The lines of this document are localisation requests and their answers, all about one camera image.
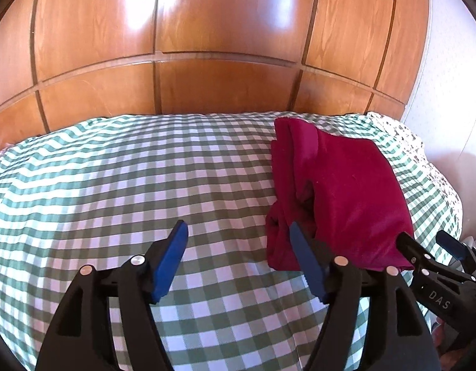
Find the metal pin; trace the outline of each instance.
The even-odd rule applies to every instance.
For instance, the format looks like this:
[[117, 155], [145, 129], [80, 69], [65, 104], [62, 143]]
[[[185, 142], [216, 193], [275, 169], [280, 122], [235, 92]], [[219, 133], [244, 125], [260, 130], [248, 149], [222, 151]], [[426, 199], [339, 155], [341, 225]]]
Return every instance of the metal pin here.
[[346, 257], [338, 256], [334, 258], [334, 263], [340, 267], [345, 267], [348, 264], [348, 259]]
[[145, 257], [143, 255], [135, 255], [135, 257], [132, 257], [130, 262], [132, 265], [141, 265], [145, 262]]
[[388, 266], [385, 271], [391, 276], [399, 275], [399, 269], [393, 266]]
[[91, 265], [84, 265], [80, 268], [80, 274], [83, 276], [90, 275], [90, 273], [92, 272], [92, 269], [93, 268]]

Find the wooden panel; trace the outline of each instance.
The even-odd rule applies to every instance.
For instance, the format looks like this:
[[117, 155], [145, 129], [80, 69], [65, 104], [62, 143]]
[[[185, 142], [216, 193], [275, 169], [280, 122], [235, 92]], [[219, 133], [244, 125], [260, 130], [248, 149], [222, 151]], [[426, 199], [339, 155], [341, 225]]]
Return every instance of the wooden panel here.
[[405, 105], [402, 103], [396, 103], [392, 100], [384, 99], [382, 96], [373, 95], [373, 99], [368, 107], [369, 112], [378, 112], [392, 117], [396, 120], [400, 120], [404, 113]]
[[394, 25], [377, 89], [407, 103], [427, 36], [429, 0], [396, 0]]
[[15, 0], [0, 22], [0, 104], [32, 86], [30, 20], [34, 0]]
[[93, 117], [155, 114], [152, 64], [78, 75], [48, 86], [40, 94], [51, 131]]
[[306, 63], [373, 86], [394, 0], [318, 0]]
[[39, 0], [37, 77], [152, 52], [155, 0]]
[[156, 49], [299, 61], [313, 0], [159, 0]]
[[0, 112], [0, 150], [31, 136], [45, 134], [35, 93]]
[[303, 73], [294, 111], [335, 116], [363, 113], [371, 93], [325, 75]]
[[163, 113], [286, 110], [297, 70], [266, 64], [184, 60], [159, 64]]

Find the red fabric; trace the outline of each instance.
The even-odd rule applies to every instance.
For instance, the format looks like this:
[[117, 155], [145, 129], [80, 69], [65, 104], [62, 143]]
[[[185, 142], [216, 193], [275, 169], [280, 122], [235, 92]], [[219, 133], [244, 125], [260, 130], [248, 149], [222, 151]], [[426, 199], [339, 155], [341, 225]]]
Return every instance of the red fabric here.
[[395, 247], [413, 235], [404, 195], [387, 159], [368, 139], [334, 136], [297, 118], [277, 118], [272, 174], [277, 201], [266, 219], [267, 261], [299, 271], [289, 226], [325, 241], [363, 269], [413, 269]]

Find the maroon blanket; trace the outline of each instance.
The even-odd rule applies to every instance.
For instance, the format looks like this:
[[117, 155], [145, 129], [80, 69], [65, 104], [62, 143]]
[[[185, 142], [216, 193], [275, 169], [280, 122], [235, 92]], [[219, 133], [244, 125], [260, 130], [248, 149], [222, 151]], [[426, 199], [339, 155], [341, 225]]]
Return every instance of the maroon blanket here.
[[387, 159], [368, 139], [334, 136], [296, 118], [277, 118], [272, 174], [277, 201], [267, 215], [267, 261], [300, 270], [289, 225], [329, 244], [356, 266], [412, 269], [398, 252], [401, 232], [413, 235], [411, 216]]

